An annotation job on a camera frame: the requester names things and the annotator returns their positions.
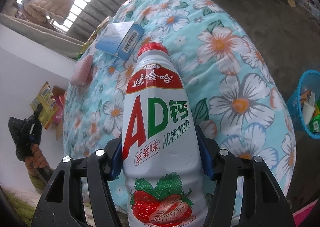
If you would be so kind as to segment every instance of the strawberry illustration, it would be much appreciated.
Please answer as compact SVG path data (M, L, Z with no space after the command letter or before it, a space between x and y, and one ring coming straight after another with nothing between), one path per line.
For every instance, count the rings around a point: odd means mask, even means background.
M191 216L193 202L182 191L180 176L172 172L160 178L154 188L144 178L135 179L136 191L131 196L133 215L150 227L184 226L196 217Z

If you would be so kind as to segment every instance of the white plastic bottle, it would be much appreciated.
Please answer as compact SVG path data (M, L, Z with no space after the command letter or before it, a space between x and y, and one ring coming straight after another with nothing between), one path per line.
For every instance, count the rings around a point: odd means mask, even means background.
M148 43L124 100L122 157L131 227L201 227L208 213L191 109L167 49Z

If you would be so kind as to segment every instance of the light blue floral fabric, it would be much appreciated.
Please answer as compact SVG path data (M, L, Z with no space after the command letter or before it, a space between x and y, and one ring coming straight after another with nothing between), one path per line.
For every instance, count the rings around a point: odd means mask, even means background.
M194 121L204 134L234 155L261 156L286 194L296 161L291 118L261 54L239 24L211 0L134 0L113 20L126 21L145 29L129 60L96 50L98 37L84 54L94 55L86 85L69 85L65 154L88 156L120 135L124 93L137 51L145 43L160 42L182 77ZM116 208L127 211L123 174L109 186ZM207 197L214 187L204 176ZM234 219L242 187L239 178Z

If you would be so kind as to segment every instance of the blue plastic basket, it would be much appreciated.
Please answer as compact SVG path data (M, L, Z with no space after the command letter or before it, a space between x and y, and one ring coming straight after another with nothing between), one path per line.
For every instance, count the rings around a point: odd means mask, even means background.
M304 131L310 137L320 139L320 133L312 133L302 118L300 96L307 90L312 90L316 94L316 101L320 98L320 72L308 70L302 74L297 89L287 101L288 111L296 131Z

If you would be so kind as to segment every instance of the gray floor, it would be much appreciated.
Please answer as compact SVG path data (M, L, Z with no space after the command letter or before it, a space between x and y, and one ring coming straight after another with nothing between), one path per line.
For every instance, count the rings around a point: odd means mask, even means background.
M320 25L286 0L213 0L245 30L285 101L308 69L320 71ZM296 133L297 162L287 198L300 208L320 188L320 140Z

